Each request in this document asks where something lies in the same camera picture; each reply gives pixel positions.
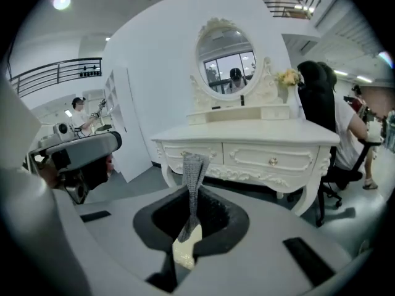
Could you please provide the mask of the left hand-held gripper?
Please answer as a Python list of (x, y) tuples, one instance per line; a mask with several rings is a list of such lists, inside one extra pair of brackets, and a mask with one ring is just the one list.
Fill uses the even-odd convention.
[(97, 245), (69, 199), (60, 206), (47, 184), (83, 204), (107, 182), (121, 146), (116, 131), (78, 138), (66, 123), (40, 122), (1, 77), (1, 216), (28, 260), (65, 295), (102, 295)]

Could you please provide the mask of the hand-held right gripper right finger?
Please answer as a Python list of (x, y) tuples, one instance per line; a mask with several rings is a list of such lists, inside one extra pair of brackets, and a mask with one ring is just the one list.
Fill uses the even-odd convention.
[[(367, 261), (368, 250), (351, 258), (335, 240), (274, 203), (210, 187), (249, 215), (243, 239), (228, 253), (199, 258), (177, 295), (338, 295)], [(302, 238), (335, 272), (314, 287), (283, 241)]]

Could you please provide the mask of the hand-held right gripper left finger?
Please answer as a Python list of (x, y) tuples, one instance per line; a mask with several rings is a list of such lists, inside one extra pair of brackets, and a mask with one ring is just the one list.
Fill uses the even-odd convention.
[(174, 190), (164, 189), (108, 202), (74, 205), (56, 190), (60, 220), (91, 295), (165, 295), (146, 282), (164, 264), (165, 253), (146, 247), (135, 233), (133, 218), (140, 208)]

